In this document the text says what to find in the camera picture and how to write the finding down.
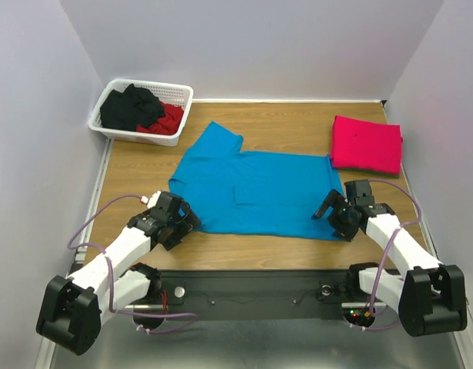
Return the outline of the blue t shirt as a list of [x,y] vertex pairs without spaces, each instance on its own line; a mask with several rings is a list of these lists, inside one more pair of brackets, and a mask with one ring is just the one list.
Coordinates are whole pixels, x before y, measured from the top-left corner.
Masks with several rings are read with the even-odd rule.
[[332,189],[341,190],[327,156],[245,151],[244,138],[212,122],[168,181],[200,218],[200,231],[334,240],[315,220]]

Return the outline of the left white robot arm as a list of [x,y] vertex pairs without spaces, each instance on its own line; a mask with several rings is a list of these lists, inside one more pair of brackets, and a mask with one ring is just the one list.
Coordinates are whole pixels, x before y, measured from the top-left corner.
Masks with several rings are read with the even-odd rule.
[[167,191],[141,196],[139,201],[145,210],[130,218],[108,247],[99,247],[99,254],[81,269],[48,282],[37,334],[82,355],[117,314],[157,323],[182,319],[185,325],[197,319],[192,312],[168,312],[160,272],[139,258],[157,245],[173,249],[201,221],[187,201]]

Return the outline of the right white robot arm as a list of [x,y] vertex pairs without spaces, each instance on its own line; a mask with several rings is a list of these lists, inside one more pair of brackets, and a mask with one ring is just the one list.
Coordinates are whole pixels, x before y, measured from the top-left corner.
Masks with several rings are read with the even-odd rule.
[[332,189],[314,219],[326,218],[334,237],[352,241],[362,231],[383,254],[378,263],[353,264],[344,291],[353,300],[365,298],[361,311],[348,314],[350,325],[373,330],[376,301],[398,315],[412,337],[463,331],[468,324],[465,276],[429,254],[386,203],[375,200],[369,180],[345,182],[345,193]]

